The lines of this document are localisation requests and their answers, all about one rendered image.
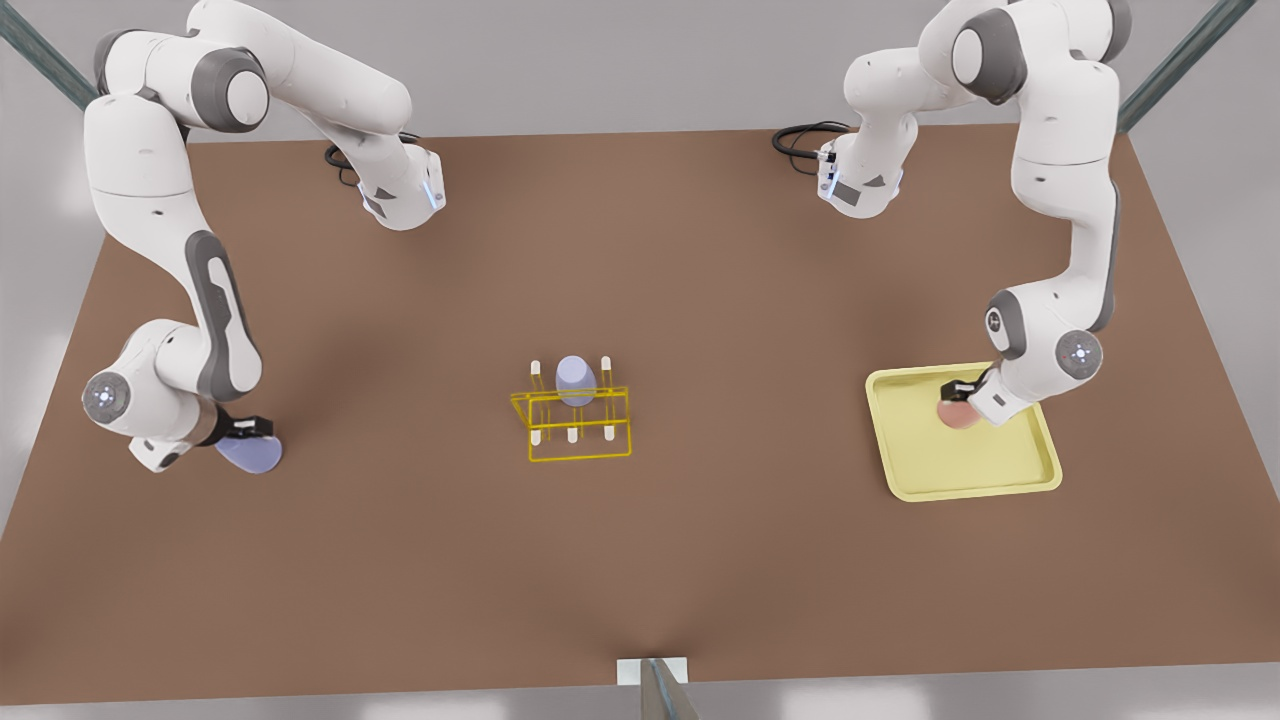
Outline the silver frame post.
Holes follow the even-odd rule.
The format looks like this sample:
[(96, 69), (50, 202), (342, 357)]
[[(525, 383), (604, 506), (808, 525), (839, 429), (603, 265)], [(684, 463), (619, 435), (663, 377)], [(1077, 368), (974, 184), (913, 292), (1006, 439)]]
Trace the silver frame post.
[(618, 659), (616, 684), (640, 688), (640, 720), (701, 720), (686, 692), (686, 657)]
[(0, 0), (0, 38), (82, 111), (99, 91), (8, 0)]
[(1257, 1), (1216, 0), (1188, 35), (1120, 105), (1117, 133), (1132, 132)]

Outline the lavender cup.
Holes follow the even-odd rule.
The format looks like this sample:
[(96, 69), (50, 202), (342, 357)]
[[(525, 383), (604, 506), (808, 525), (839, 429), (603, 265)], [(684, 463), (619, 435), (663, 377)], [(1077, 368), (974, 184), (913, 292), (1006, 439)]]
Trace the lavender cup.
[(214, 447), (228, 462), (250, 474), (270, 471), (283, 455), (282, 442), (274, 436), (224, 437)]
[(577, 355), (562, 357), (556, 368), (556, 389), (559, 400), (571, 407), (582, 407), (595, 398), (596, 378), (586, 360)]

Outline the yellow tray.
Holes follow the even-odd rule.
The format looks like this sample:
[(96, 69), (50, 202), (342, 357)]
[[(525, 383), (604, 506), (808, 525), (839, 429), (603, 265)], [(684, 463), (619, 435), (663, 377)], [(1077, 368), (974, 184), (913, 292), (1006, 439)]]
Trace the yellow tray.
[(951, 379), (972, 380), (986, 363), (878, 370), (865, 383), (884, 478), (906, 502), (1051, 491), (1062, 469), (1041, 406), (1001, 427), (946, 427), (936, 405)]

